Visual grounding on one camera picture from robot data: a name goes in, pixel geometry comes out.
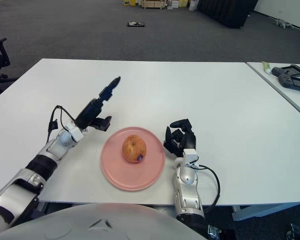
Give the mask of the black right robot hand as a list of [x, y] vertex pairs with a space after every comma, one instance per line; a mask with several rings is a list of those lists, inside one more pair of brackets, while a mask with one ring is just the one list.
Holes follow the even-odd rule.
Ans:
[[172, 122], [166, 127], [163, 146], [178, 158], [184, 156], [185, 149], [196, 149], [196, 136], [188, 118]]

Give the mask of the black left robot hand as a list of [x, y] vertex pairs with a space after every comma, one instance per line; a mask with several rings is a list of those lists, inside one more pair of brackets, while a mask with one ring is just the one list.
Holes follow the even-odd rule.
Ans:
[[74, 124], [81, 130], [87, 127], [95, 128], [96, 130], [106, 132], [110, 126], [112, 117], [99, 118], [98, 115], [102, 111], [103, 102], [108, 101], [112, 97], [113, 89], [119, 84], [121, 77], [115, 78], [106, 86], [100, 93], [98, 98], [93, 98], [85, 108], [79, 113], [74, 120]]

